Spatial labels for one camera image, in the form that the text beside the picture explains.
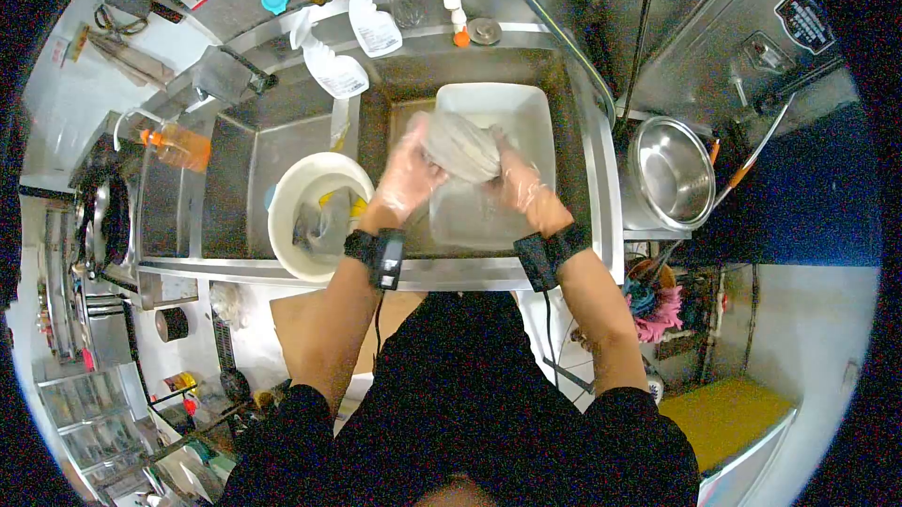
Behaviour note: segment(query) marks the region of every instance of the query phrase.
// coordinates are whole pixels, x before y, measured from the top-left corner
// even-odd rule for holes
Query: black wrist strap
[[[404,232],[380,229],[374,236],[357,229],[344,239],[344,255],[366,265],[372,287],[397,289],[404,262]]]
[[[536,292],[557,287],[560,266],[591,246],[592,234],[577,223],[571,223],[547,239],[534,233],[513,243],[529,284]]]

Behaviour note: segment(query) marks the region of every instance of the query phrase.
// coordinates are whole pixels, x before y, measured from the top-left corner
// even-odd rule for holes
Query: person
[[[427,162],[426,118],[391,152],[359,228],[399,227],[446,178]],[[573,222],[498,137],[491,189],[548,237]],[[373,386],[333,437],[339,403],[379,292],[344,257],[286,353],[292,382],[258,428],[220,505],[695,504],[692,446],[648,393],[636,329],[592,249],[558,269],[592,345],[595,400],[584,413],[538,368],[509,292],[433,292],[385,342]]]

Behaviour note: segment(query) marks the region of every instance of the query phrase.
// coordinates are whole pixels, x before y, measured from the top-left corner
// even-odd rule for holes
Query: orange dish soap bottle
[[[210,161],[210,140],[173,122],[164,122],[157,131],[141,132],[144,146],[153,145],[161,163],[203,173]]]

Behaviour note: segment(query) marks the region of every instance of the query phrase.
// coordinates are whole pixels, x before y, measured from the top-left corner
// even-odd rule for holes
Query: white rectangular container
[[[475,125],[498,125],[542,181],[555,189],[555,142],[548,98],[535,86],[502,82],[448,84],[435,96],[435,110],[453,112]],[[481,185],[451,179],[429,200],[429,228],[438,244],[479,251],[510,251],[532,233],[524,216],[499,207]]]

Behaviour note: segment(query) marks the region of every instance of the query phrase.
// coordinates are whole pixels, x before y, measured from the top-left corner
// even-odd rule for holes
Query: black shirt
[[[326,399],[292,387],[220,504],[411,504],[466,473],[499,504],[694,505],[692,446],[651,395],[608,390],[581,414],[522,325],[507,292],[430,294],[338,436]]]

